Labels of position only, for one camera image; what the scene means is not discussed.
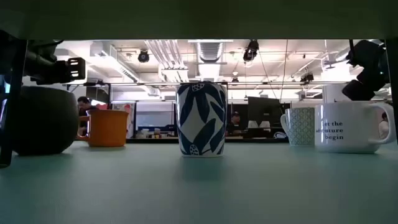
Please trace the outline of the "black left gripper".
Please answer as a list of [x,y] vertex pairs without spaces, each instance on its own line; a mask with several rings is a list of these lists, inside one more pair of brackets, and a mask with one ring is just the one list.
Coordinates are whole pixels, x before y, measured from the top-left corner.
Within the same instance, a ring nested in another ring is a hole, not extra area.
[[86,78],[86,61],[81,57],[57,61],[60,83],[84,80]]

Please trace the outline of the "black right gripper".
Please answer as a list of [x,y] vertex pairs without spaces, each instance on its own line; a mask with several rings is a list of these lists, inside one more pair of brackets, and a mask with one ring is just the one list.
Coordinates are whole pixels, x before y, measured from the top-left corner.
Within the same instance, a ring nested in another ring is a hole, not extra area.
[[385,84],[385,75],[378,68],[364,68],[341,92],[350,100],[370,100]]

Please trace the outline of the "dark blue mug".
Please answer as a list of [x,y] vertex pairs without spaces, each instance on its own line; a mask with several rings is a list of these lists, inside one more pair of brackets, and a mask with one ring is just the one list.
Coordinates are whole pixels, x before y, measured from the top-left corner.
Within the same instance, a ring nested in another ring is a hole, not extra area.
[[12,150],[20,156],[60,154],[76,138],[78,108],[73,93],[44,86],[22,86]]

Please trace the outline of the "white teal lattice mug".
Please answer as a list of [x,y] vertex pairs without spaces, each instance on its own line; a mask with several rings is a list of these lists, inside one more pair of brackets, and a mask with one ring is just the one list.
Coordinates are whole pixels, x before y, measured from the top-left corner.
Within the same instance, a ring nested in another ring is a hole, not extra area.
[[315,108],[289,108],[280,117],[291,146],[313,146],[315,144]]

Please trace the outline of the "orange mug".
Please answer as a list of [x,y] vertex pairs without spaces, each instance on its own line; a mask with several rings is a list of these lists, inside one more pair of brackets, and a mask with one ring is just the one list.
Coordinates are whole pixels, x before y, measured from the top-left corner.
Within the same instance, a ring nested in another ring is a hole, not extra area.
[[88,110],[80,121],[87,122],[87,134],[76,138],[90,147],[123,147],[126,143],[127,117],[121,110]]

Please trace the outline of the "blue leaf print mug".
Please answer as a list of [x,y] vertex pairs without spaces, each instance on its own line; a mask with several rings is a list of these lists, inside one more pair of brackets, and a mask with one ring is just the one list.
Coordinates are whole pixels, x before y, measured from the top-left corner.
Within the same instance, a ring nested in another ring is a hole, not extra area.
[[184,83],[177,88],[177,134],[185,157],[223,155],[228,90],[212,82]]

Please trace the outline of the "person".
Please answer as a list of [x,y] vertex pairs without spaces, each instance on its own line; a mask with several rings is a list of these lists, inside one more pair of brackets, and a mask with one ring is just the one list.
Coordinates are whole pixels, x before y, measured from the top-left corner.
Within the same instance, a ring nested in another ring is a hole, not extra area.
[[379,129],[379,137],[381,139],[386,138],[387,135],[389,134],[389,122],[387,114],[385,112],[383,112],[382,114],[382,121],[379,123],[378,129]]
[[231,120],[226,127],[227,136],[240,136],[242,135],[245,127],[241,124],[240,114],[235,111],[231,114]]
[[[85,96],[80,96],[77,99],[78,103],[78,113],[79,116],[87,116],[87,111],[88,110],[97,110],[97,106],[93,106],[89,99]],[[78,134],[80,136],[84,136],[87,134],[87,126],[88,123],[86,121],[80,121],[79,129],[78,129]]]

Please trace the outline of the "black computer monitor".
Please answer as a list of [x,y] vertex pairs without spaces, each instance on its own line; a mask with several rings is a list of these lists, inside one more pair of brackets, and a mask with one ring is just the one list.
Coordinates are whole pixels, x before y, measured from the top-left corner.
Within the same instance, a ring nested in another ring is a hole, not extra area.
[[275,138],[283,131],[280,124],[282,110],[279,100],[272,98],[248,98],[248,136],[250,138]]

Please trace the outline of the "white partition panel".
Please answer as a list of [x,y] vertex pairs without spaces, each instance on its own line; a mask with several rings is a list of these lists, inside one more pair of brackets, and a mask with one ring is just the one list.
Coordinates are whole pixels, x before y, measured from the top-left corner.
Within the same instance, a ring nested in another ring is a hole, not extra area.
[[174,123],[174,104],[171,102],[138,102],[136,127],[160,126]]

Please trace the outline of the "green table mat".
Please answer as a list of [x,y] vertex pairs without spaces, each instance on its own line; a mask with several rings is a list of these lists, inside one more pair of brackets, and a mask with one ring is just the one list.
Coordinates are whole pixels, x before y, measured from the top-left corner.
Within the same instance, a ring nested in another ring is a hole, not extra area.
[[398,145],[332,154],[227,143],[216,158],[177,144],[20,157],[0,169],[1,224],[398,224]]

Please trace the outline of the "ceiling ventilation duct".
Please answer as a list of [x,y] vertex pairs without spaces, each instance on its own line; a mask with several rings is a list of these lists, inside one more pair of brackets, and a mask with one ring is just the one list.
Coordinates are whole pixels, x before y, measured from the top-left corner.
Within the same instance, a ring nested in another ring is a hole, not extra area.
[[225,65],[223,55],[226,44],[233,42],[230,39],[191,39],[197,55],[197,78],[201,81],[217,82],[220,77],[221,66]]

